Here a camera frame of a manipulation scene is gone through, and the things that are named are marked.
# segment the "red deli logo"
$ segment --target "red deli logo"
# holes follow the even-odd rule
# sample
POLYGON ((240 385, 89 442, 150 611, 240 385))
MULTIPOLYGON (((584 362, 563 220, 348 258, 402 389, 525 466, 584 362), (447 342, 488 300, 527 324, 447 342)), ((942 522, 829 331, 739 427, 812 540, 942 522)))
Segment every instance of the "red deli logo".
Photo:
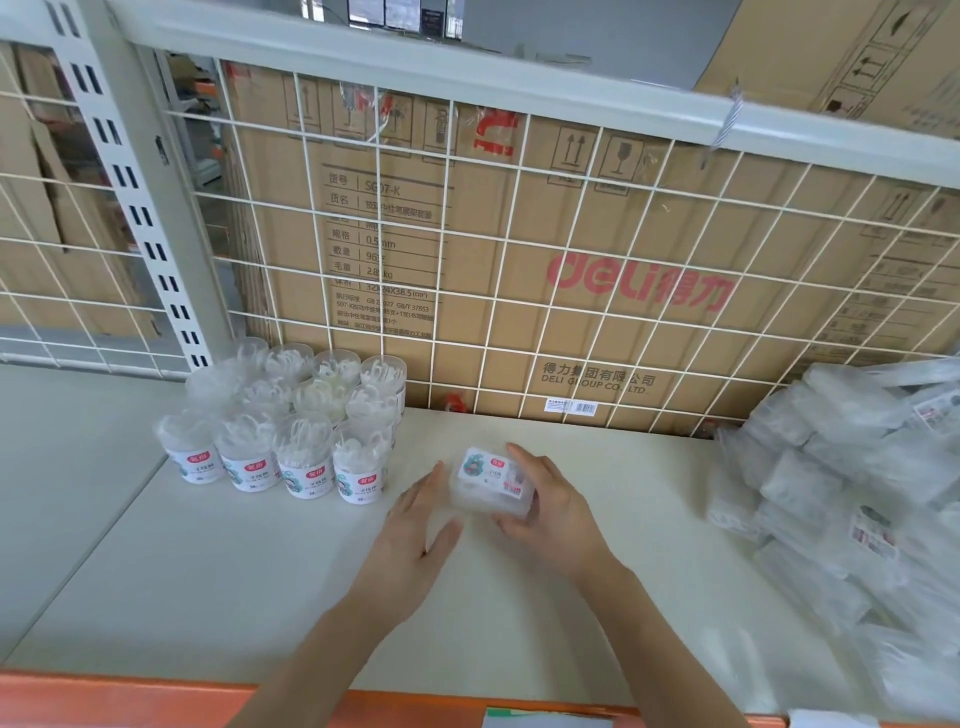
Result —
POLYGON ((628 260, 624 265, 624 261, 618 258, 595 257, 586 253, 567 253, 565 259, 564 254, 559 254, 546 269, 547 280, 558 288, 583 285, 594 295, 613 291, 618 276, 618 292, 624 298, 647 301, 653 295, 656 303, 663 303, 673 291, 671 305, 694 307, 706 304, 707 311, 711 313, 723 310, 736 287, 734 279, 708 271, 683 270, 677 266, 640 263, 636 260, 628 260), (646 270, 642 279, 638 279, 637 269, 641 265, 646 270))

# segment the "zip tie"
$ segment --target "zip tie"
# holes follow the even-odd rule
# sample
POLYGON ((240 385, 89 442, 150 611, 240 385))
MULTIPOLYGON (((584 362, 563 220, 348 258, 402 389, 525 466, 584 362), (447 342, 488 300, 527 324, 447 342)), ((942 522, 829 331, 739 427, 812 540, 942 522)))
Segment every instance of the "zip tie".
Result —
POLYGON ((704 158, 700 162, 700 169, 706 169, 710 155, 723 146, 723 143, 727 140, 727 137, 730 135, 730 132, 733 129, 733 125, 736 124, 736 119, 740 115, 740 110, 743 109, 743 89, 740 87, 739 78, 733 82, 733 89, 731 89, 730 97, 733 100, 733 106, 727 113, 727 118, 724 119, 723 126, 720 127, 720 131, 717 133, 716 138, 713 139, 713 143, 710 144, 710 146, 704 151, 704 158))

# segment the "barcode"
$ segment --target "barcode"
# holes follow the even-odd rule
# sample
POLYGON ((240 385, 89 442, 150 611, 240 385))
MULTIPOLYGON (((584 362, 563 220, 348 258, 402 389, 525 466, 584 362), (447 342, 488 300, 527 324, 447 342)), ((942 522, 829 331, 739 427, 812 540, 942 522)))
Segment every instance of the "barcode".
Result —
POLYGON ((550 397, 547 398, 546 404, 543 406, 543 411, 593 417, 597 413, 597 405, 598 402, 595 401, 567 400, 563 397, 550 397))

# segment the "hand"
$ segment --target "hand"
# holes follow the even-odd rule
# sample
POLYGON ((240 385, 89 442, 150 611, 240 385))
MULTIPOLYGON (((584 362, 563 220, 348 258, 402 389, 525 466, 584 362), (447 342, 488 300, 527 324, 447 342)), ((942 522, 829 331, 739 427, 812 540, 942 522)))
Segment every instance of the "hand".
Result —
POLYGON ((419 609, 464 530, 462 521, 449 522, 426 550, 426 522, 444 473, 444 463, 438 462, 396 500, 347 594, 372 613, 384 634, 419 609))
POLYGON ((587 500, 570 485, 553 461, 519 445, 507 451, 537 489, 526 520, 505 513, 493 520, 509 538, 527 546, 579 588, 599 566, 614 559, 587 500))

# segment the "white sticker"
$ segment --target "white sticker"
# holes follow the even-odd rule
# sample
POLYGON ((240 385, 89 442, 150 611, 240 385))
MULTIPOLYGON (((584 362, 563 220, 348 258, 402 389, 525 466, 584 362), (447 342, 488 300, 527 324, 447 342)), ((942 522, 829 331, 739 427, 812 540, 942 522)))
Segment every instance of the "white sticker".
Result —
POLYGON ((913 411, 927 428, 936 432, 957 407, 960 407, 960 389, 953 389, 938 397, 915 404, 913 411))
POLYGON ((280 482, 280 466, 272 452, 252 460, 232 460, 225 457, 224 467, 230 473, 230 480, 236 489, 244 493, 259 493, 280 482))
POLYGON ((310 500, 325 496, 333 489, 333 460, 329 457, 320 465, 310 468, 291 468, 280 465, 287 493, 293 497, 310 500))
POLYGON ((510 497, 523 495, 523 472, 516 463, 480 448, 467 450, 457 477, 510 497))
POLYGON ((884 561, 896 561, 899 550, 893 524, 869 505, 853 509, 850 537, 884 561))
POLYGON ((373 473, 337 473, 337 490, 347 503, 373 503, 383 494, 386 471, 373 473))
POLYGON ((599 402, 586 400, 567 400, 563 397, 548 397, 543 406, 544 412, 593 417, 597 413, 599 402))
POLYGON ((197 449, 191 452, 172 452, 167 450, 170 459, 177 463, 180 469, 180 477, 188 483, 204 485, 212 483, 227 472, 224 470, 224 464, 217 454, 216 448, 212 445, 208 448, 197 449))

